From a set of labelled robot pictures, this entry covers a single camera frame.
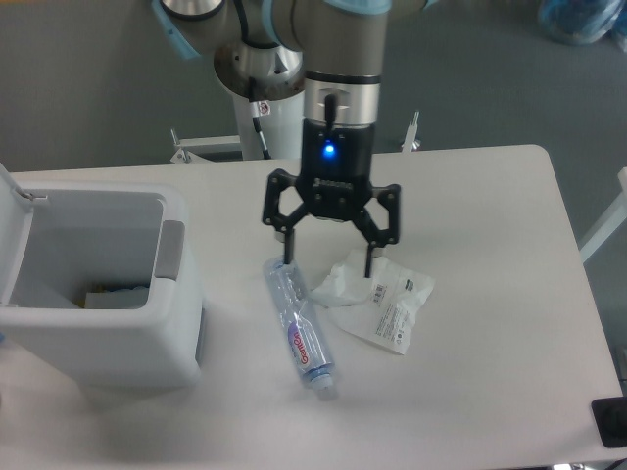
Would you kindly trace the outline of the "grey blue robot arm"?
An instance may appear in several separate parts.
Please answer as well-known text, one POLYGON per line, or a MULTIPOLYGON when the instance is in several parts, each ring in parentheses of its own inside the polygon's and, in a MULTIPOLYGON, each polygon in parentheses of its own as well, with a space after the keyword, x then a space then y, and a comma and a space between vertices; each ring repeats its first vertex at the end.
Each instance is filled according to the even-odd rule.
POLYGON ((398 243, 401 187, 373 185, 371 161, 388 22, 422 1, 155 1, 165 33, 187 54, 210 55, 216 75, 246 100, 300 97, 301 169, 267 179, 262 221, 291 262, 306 216, 351 222, 373 253, 398 243))

